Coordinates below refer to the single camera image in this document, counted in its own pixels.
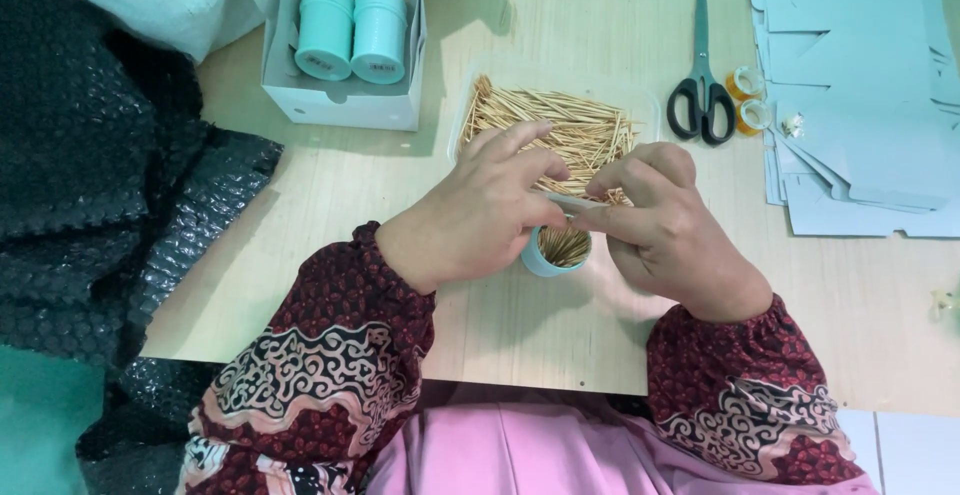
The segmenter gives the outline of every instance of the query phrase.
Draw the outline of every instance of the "pink garment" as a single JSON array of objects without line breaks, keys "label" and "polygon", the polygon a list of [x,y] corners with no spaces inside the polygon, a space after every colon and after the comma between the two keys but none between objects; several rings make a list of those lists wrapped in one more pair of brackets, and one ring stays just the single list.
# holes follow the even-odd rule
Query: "pink garment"
[{"label": "pink garment", "polygon": [[[414,415],[380,452],[367,495],[879,495],[867,475],[828,486],[735,476],[667,444],[650,422],[614,411],[597,394],[496,391],[528,403]],[[450,400],[471,401],[459,390]]]}]

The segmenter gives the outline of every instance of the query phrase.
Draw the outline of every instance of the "mint green container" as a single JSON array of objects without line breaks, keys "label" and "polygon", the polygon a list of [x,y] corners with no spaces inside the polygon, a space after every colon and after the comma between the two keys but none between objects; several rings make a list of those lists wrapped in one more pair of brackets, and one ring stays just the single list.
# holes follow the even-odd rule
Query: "mint green container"
[{"label": "mint green container", "polygon": [[353,41],[354,0],[300,0],[294,60],[304,73],[324,81],[350,77]]},{"label": "mint green container", "polygon": [[541,278],[552,278],[566,274],[577,268],[581,268],[584,263],[587,262],[587,259],[590,258],[590,252],[587,252],[583,260],[573,266],[555,266],[551,264],[544,258],[544,254],[540,251],[540,246],[537,245],[537,238],[540,236],[541,229],[542,227],[534,228],[530,233],[530,241],[527,242],[527,245],[523,246],[523,251],[520,252],[520,259],[523,261],[523,266],[535,275]]},{"label": "mint green container", "polygon": [[356,30],[350,67],[369,83],[391,85],[403,79],[403,40],[407,5],[403,0],[356,0]]}]

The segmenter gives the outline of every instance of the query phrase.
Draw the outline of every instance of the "table surface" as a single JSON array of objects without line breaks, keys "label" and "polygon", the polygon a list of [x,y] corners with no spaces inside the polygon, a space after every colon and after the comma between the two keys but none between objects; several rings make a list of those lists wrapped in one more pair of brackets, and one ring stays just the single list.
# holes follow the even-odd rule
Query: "table surface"
[{"label": "table surface", "polygon": [[[203,117],[287,149],[270,186],[156,312],[143,355],[229,362],[261,332],[305,258],[359,224],[389,219],[443,178],[476,54],[640,84],[664,103],[690,71],[694,1],[426,0],[418,133],[291,123],[258,84],[262,29],[214,53],[198,68]],[[708,1],[714,75],[753,65],[749,0]],[[960,0],[943,3],[960,44]],[[786,210],[765,204],[760,137],[683,146],[706,204],[784,298],[842,407],[960,416],[960,324],[930,317],[930,292],[960,279],[960,241],[795,237]],[[644,394],[644,342],[671,302],[631,290],[602,240],[597,247],[582,270],[557,278],[537,278],[518,260],[442,287],[425,375]]]}]

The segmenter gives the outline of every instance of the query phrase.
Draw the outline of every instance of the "tape roll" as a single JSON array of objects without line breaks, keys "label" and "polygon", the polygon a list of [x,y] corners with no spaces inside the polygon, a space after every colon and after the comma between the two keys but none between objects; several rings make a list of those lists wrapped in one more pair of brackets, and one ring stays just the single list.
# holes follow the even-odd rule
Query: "tape roll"
[{"label": "tape roll", "polygon": [[726,76],[726,91],[737,101],[760,96],[765,86],[763,73],[748,65],[741,65]]},{"label": "tape roll", "polygon": [[748,99],[736,108],[736,131],[752,137],[770,127],[773,110],[760,99]]}]

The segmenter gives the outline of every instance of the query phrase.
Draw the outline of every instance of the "person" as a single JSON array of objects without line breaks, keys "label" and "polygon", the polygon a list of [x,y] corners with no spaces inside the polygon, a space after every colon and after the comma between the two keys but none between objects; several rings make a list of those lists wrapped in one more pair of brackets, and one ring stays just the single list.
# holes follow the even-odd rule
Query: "person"
[{"label": "person", "polygon": [[606,234],[628,282],[678,302],[647,342],[651,418],[580,392],[415,411],[437,288],[506,268],[532,227],[567,223],[530,190],[569,178],[567,165],[522,150],[549,131],[478,133],[414,206],[310,256],[193,410],[179,492],[877,493],[810,344],[671,143],[637,146],[586,188],[622,189],[632,206],[572,221]]}]

